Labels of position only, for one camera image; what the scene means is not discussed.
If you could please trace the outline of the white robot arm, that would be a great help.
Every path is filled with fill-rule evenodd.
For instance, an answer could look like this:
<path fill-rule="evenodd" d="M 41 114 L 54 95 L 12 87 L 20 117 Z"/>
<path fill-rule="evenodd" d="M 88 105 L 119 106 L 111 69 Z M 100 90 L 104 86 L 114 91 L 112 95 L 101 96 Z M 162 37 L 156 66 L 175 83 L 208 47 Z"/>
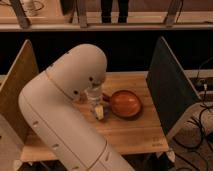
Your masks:
<path fill-rule="evenodd" d="M 82 92 L 101 86 L 106 68 L 99 47 L 81 44 L 20 92 L 23 117 L 68 171 L 134 171 L 73 105 Z"/>

